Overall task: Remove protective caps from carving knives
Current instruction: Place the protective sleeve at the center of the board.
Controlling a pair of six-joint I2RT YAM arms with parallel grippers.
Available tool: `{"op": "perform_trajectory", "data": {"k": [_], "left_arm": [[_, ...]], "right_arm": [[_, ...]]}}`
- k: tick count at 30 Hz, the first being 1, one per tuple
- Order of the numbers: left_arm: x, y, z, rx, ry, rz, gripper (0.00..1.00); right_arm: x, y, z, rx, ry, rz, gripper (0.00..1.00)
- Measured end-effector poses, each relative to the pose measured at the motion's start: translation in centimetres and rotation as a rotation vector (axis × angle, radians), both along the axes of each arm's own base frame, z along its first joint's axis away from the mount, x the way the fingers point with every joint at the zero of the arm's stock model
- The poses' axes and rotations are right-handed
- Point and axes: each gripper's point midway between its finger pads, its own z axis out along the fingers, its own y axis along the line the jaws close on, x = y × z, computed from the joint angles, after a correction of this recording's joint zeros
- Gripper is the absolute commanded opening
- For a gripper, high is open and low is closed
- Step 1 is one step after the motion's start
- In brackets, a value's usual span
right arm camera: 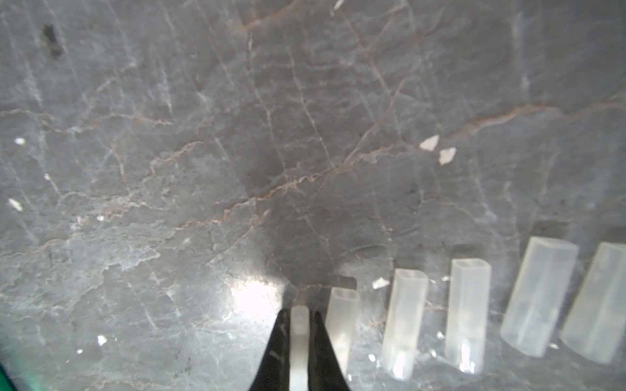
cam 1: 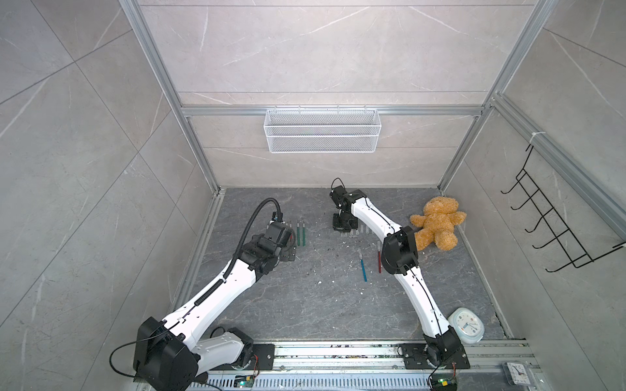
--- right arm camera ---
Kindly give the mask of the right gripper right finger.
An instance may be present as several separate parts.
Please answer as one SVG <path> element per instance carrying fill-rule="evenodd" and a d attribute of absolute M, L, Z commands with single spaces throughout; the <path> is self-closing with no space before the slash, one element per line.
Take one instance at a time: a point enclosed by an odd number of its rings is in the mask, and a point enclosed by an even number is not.
<path fill-rule="evenodd" d="M 319 311 L 310 320 L 307 373 L 310 391 L 350 391 Z"/>

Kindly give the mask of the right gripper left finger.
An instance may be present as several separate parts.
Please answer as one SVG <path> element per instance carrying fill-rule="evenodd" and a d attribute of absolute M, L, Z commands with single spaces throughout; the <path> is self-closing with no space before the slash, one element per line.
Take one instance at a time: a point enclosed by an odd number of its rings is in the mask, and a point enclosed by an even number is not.
<path fill-rule="evenodd" d="M 290 310 L 278 312 L 249 391 L 288 391 L 290 387 Z"/>

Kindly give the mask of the translucent knife cap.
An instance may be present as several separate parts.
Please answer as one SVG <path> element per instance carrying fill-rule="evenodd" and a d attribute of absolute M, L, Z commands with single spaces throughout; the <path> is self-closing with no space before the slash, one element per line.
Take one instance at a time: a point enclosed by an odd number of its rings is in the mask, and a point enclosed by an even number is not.
<path fill-rule="evenodd" d="M 609 364 L 625 331 L 625 245 L 602 242 L 570 309 L 561 341 L 595 363 Z"/>
<path fill-rule="evenodd" d="M 427 275 L 420 270 L 395 270 L 381 367 L 399 381 L 412 376 L 429 283 Z"/>
<path fill-rule="evenodd" d="M 444 353 L 466 374 L 484 368 L 491 271 L 480 258 L 452 260 Z"/>
<path fill-rule="evenodd" d="M 533 236 L 500 328 L 519 352 L 544 356 L 572 278 L 580 248 L 563 239 Z"/>
<path fill-rule="evenodd" d="M 331 289 L 325 327 L 344 376 L 347 376 L 350 346 L 359 310 L 360 295 L 357 291 L 338 287 Z"/>
<path fill-rule="evenodd" d="M 290 391 L 308 391 L 310 311 L 306 306 L 290 310 Z"/>

